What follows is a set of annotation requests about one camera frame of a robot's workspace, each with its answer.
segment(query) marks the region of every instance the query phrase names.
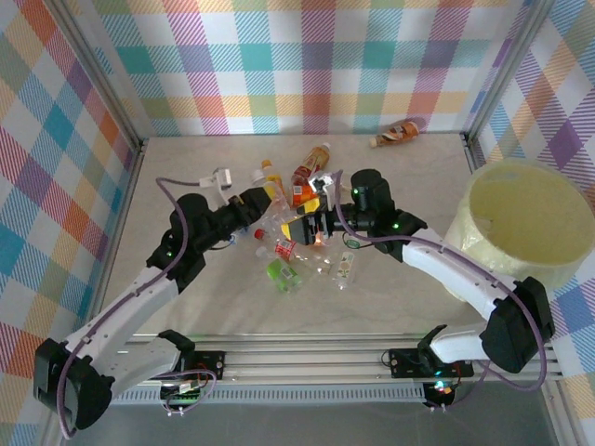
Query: green bottle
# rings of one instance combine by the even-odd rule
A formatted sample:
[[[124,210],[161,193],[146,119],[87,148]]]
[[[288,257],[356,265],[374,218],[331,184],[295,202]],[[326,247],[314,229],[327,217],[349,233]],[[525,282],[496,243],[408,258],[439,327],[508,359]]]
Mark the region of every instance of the green bottle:
[[[287,263],[270,252],[265,246],[257,249],[257,256],[266,259],[267,275],[277,285],[279,291],[289,293],[301,285],[301,277]]]

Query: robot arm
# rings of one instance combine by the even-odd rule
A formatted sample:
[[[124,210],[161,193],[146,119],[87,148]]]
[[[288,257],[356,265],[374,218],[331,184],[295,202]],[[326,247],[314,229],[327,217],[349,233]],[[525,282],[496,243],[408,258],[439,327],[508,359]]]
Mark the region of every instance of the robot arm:
[[[428,375],[445,364],[468,360],[489,360],[507,372],[518,373],[534,357],[537,353],[535,336],[521,308],[506,290],[513,291],[529,309],[544,342],[553,336],[548,297],[539,281],[529,277],[519,282],[493,271],[490,271],[491,277],[486,277],[481,273],[481,265],[446,243],[423,220],[395,209],[389,184],[378,171],[361,170],[351,177],[354,203],[349,204],[329,200],[338,187],[329,174],[319,174],[311,178],[310,183],[319,194],[315,204],[318,208],[284,226],[284,234],[290,240],[312,244],[319,232],[328,238],[336,230],[345,230],[337,215],[340,206],[353,230],[365,231],[374,238],[415,237],[418,243],[393,240],[374,243],[374,246],[381,253],[428,273],[469,302],[484,319],[470,326],[441,325],[432,330],[418,345],[418,357]],[[463,258],[465,264],[449,256],[453,252]]]
[[[205,197],[187,194],[178,204],[186,217],[188,244],[179,262],[153,285],[138,292],[141,285],[154,280],[178,255],[183,232],[179,215],[170,216],[171,229],[147,260],[133,283],[93,321],[58,343],[47,339],[36,351],[33,375],[34,396],[52,411],[57,411],[60,374],[69,357],[65,409],[71,425],[84,429],[105,412],[112,398],[135,384],[158,374],[198,368],[194,344],[171,330],[160,333],[142,351],[118,355],[117,351],[170,300],[175,299],[205,267],[204,252],[226,241],[236,230],[256,222],[267,210],[271,199],[264,189],[250,189],[217,211],[210,211]],[[91,327],[99,323],[89,336]]]

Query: pile of bottles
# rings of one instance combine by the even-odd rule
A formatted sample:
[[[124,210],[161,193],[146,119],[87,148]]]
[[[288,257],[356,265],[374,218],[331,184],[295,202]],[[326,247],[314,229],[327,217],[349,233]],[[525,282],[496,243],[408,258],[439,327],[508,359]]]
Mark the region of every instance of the pile of bottles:
[[[351,250],[338,252],[322,237],[312,247],[303,246],[287,240],[281,231],[284,223],[297,216],[296,208],[316,198],[308,179],[324,169],[329,159],[330,144],[313,148],[291,176],[290,188],[284,187],[281,175],[271,160],[263,160],[261,167],[250,176],[252,185],[264,188],[271,197],[267,213],[252,230],[254,237],[261,242],[256,255],[281,292],[297,290],[304,283],[302,276],[328,278],[339,289],[345,289],[353,280],[355,254]]]

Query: white table surface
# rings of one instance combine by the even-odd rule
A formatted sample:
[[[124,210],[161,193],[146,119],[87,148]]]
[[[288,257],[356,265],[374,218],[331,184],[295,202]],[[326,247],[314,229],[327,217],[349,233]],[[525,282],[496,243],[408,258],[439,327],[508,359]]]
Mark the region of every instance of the white table surface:
[[[368,136],[238,136],[152,138],[140,170],[115,259],[104,306],[137,276],[169,228],[173,207],[159,191],[159,176],[197,181],[216,167],[231,169],[232,193],[247,189],[260,161],[272,160],[284,184],[311,147],[331,143],[327,170],[346,174],[376,168],[390,183],[397,207],[445,234],[469,179],[458,135],[422,135],[407,145],[370,149]],[[172,187],[179,197],[190,190]],[[211,208],[214,190],[201,190]],[[292,295],[280,294],[254,255],[251,236],[224,251],[205,254],[206,267],[175,301],[139,330],[171,328],[185,335],[240,333],[425,333],[440,323],[478,319],[467,304],[449,295],[425,273],[374,248],[356,251],[356,279],[339,291],[329,280],[309,278]]]

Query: colorful plaid pattern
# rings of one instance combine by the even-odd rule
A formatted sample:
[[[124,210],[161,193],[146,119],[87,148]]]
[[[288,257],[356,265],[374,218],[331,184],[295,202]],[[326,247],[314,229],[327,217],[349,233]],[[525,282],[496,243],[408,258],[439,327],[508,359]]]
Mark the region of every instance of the colorful plaid pattern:
[[[132,150],[42,0],[0,0],[0,444],[33,444],[33,353],[85,317]]]
[[[540,160],[595,206],[595,2],[558,0],[482,131],[488,162]],[[575,408],[595,444],[595,253],[551,303]]]
[[[83,3],[92,14],[81,14]],[[374,134],[413,117],[425,130],[461,130],[481,79],[499,66],[497,50],[519,27],[505,41],[502,24],[522,8],[511,0],[70,4],[125,106],[158,136]]]
[[[531,6],[533,5],[534,2],[535,2],[535,0],[524,0],[523,1],[522,7],[519,10],[519,13],[518,13],[517,17],[515,18],[514,22],[512,23],[512,26],[510,27],[509,32],[506,36],[506,39],[504,39],[504,43],[502,44],[502,47],[500,47],[500,50],[498,51],[498,55],[494,59],[494,63],[492,64],[490,71],[487,73],[487,76],[485,76],[485,79],[482,84],[482,89],[480,90],[479,94],[477,95],[475,102],[473,102],[473,107],[471,107],[469,116],[467,117],[467,120],[465,121],[465,125],[463,126],[463,129],[462,129],[464,132],[468,131],[470,129],[471,125],[473,124],[473,121],[475,121],[475,118],[477,117],[477,112],[479,111],[480,107],[483,105],[485,96],[492,88],[492,85],[494,84],[494,80],[496,79],[496,76],[500,72],[502,63],[506,60],[506,58],[510,52],[510,49],[512,47],[512,44],[514,42],[514,39],[517,37],[519,31],[522,29],[525,19],[527,18],[527,13],[529,12],[529,9],[531,8]]]

